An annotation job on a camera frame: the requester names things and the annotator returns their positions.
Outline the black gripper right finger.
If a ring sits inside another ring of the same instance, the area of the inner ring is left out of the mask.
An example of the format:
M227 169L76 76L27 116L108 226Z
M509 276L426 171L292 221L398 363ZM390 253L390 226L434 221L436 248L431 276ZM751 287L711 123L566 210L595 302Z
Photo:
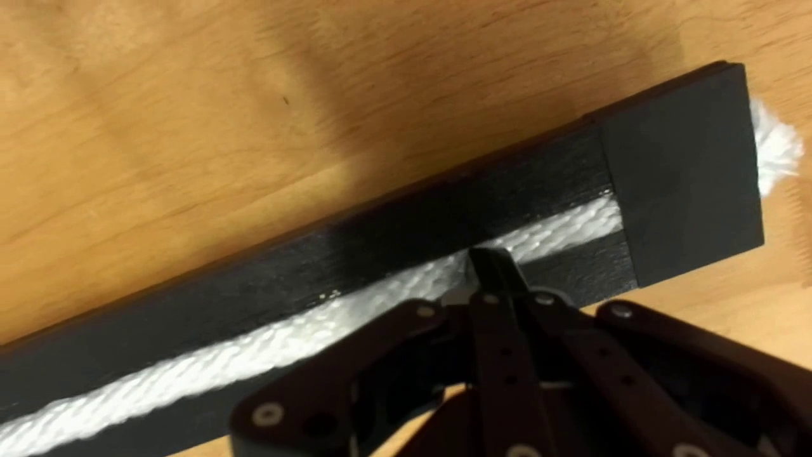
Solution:
M594 317L530 295L504 251L473 248L480 281L530 298L530 314L651 457L812 457L812 373L614 298Z

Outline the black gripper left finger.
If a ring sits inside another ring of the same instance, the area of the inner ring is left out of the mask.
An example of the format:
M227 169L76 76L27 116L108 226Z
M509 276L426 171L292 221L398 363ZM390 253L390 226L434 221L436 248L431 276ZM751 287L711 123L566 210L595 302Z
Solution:
M504 312L406 298L237 401L235 457L371 457L406 420L431 419L401 457L504 457Z

